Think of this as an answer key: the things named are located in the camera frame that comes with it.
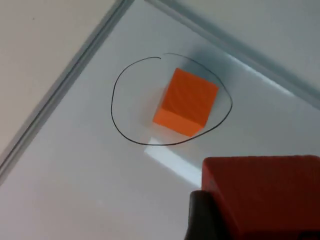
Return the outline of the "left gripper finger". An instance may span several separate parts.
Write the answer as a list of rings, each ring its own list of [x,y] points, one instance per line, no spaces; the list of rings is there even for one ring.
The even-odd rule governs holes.
[[[192,191],[189,195],[186,240],[240,240],[232,210],[211,192]]]

